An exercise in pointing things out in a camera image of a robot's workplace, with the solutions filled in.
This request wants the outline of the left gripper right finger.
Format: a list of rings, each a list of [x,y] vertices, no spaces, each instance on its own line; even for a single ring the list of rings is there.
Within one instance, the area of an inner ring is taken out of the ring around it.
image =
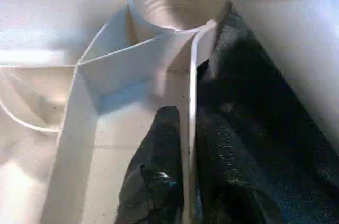
[[[197,114],[196,148],[204,223],[283,223],[277,204],[251,181],[242,139],[221,115]]]

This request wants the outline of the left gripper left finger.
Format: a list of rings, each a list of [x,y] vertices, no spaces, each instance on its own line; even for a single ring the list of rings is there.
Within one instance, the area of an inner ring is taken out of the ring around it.
[[[181,223],[183,204],[179,112],[163,106],[128,165],[115,222]]]

